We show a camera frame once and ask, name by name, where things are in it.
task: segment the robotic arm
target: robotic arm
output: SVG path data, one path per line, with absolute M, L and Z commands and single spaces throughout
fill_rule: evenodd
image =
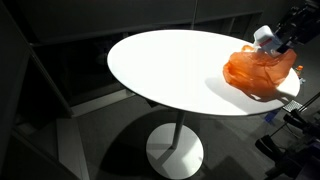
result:
M 276 50 L 286 52 L 296 44 L 305 44 L 320 34 L 320 0 L 306 0 L 293 7 L 278 24 L 275 35 L 283 44 Z

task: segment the orange plastic bag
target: orange plastic bag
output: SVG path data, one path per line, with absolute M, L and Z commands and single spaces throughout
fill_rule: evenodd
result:
M 227 83 L 248 95 L 273 96 L 276 88 L 285 80 L 296 60 L 296 53 L 289 49 L 272 58 L 264 52 L 243 52 L 253 49 L 244 46 L 235 52 L 224 65 L 223 75 Z

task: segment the table top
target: table top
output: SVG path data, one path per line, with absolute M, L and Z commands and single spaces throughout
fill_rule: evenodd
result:
M 151 31 L 117 43 L 108 54 L 108 66 L 135 93 L 184 111 L 242 116 L 286 105 L 300 89 L 293 69 L 277 88 L 281 96 L 266 102 L 248 97 L 225 81 L 224 64 L 246 44 L 252 45 L 202 31 Z

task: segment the white round table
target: white round table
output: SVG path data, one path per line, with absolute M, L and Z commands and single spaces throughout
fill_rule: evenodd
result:
M 203 147 L 197 135 L 183 126 L 185 112 L 245 116 L 278 109 L 299 92 L 291 69 L 277 88 L 279 96 L 267 102 L 252 99 L 226 83 L 223 66 L 246 41 L 220 34 L 161 30 L 128 37 L 108 54 L 112 74 L 135 93 L 181 110 L 176 124 L 155 129 L 147 141 L 152 167 L 169 179 L 185 179 L 202 164 Z

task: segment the table base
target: table base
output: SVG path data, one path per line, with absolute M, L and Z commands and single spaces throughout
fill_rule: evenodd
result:
M 148 160 L 159 174 L 169 179 L 185 179 L 195 174 L 203 160 L 203 146 L 198 136 L 182 126 L 176 149 L 171 147 L 175 123 L 156 128 L 147 141 Z

